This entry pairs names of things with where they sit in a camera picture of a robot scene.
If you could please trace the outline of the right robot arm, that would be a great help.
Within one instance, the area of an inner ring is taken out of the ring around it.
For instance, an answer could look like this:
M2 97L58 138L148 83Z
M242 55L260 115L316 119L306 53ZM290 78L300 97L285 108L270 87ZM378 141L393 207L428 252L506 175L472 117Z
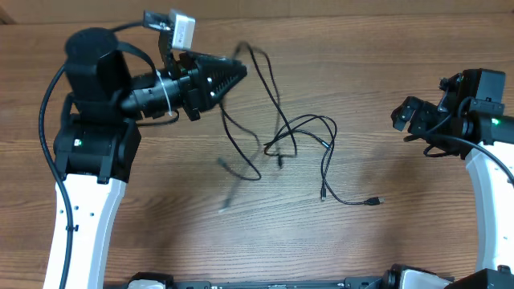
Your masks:
M513 118L504 115L506 75L468 69L443 78L438 104L409 96L391 113L393 126L422 139L431 157L465 162L475 195L478 254L475 272L454 280L405 265L387 271L381 288L511 288L513 286Z

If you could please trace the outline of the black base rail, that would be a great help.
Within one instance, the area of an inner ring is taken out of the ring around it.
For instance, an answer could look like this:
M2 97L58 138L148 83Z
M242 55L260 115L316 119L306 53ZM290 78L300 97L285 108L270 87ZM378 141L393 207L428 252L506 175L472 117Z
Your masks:
M211 283L182 281L172 275L139 272L125 283L106 283L104 289L168 288L168 289L360 289L360 288L483 288L513 287L513 269L499 265L496 269L481 269L462 279L442 277L434 272L403 264L394 264L382 276L346 277L329 281L276 281Z

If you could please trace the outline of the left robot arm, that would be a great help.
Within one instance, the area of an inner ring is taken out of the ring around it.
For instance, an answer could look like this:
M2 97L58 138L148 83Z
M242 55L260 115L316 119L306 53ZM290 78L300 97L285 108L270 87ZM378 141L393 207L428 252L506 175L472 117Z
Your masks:
M160 37L162 69L131 76L125 56L147 59L113 29L76 32L58 70L71 85L53 144L43 154L55 178L55 228L46 288L101 288L112 228L143 127L183 109L190 120L221 104L247 75L238 60L190 51L173 56Z

